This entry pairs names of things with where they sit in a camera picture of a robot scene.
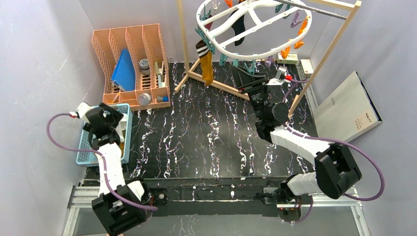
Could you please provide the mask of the black sock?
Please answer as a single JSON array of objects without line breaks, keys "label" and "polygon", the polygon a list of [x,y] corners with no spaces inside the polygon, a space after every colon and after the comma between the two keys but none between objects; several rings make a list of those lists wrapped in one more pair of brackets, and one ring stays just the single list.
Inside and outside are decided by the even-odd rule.
[{"label": "black sock", "polygon": [[[245,24],[244,24],[244,15],[240,16],[233,24],[232,29],[234,31],[235,36],[238,36],[239,34],[246,31]],[[235,46],[239,46],[243,43],[245,37],[241,37],[240,39],[236,39],[234,41]]]}]

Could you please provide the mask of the orange striped-cuff sock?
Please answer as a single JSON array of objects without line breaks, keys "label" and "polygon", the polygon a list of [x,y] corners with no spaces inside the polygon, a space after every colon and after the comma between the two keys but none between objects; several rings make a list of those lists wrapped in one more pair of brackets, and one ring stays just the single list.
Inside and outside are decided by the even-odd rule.
[{"label": "orange striped-cuff sock", "polygon": [[196,51],[200,59],[202,78],[205,85],[210,86],[213,82],[212,52],[203,40],[196,44]]}]

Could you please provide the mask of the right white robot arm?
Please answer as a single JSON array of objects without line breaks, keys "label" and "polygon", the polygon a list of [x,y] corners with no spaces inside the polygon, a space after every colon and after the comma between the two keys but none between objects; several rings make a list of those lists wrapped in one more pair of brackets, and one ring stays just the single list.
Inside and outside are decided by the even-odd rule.
[{"label": "right white robot arm", "polygon": [[241,94],[247,94],[255,116],[258,136],[305,158],[314,167],[313,172],[291,175],[279,184],[267,198],[290,201],[304,194],[321,193],[338,199],[362,178],[362,173],[346,144],[322,141],[287,126],[289,108],[285,102],[268,99],[267,73],[250,73],[241,66],[229,70]]}]

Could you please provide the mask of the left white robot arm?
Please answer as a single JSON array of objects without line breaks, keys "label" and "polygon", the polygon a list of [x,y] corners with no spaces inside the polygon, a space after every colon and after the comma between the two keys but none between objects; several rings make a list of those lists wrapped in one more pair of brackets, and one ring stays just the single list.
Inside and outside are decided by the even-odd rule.
[{"label": "left white robot arm", "polygon": [[120,145],[127,141],[129,117],[115,107],[101,103],[90,106],[82,102],[77,114],[85,122],[90,151],[97,158],[100,171],[98,197],[92,209],[110,236],[119,236],[144,223],[151,205],[152,194],[140,178],[125,180],[122,160],[126,153]]}]

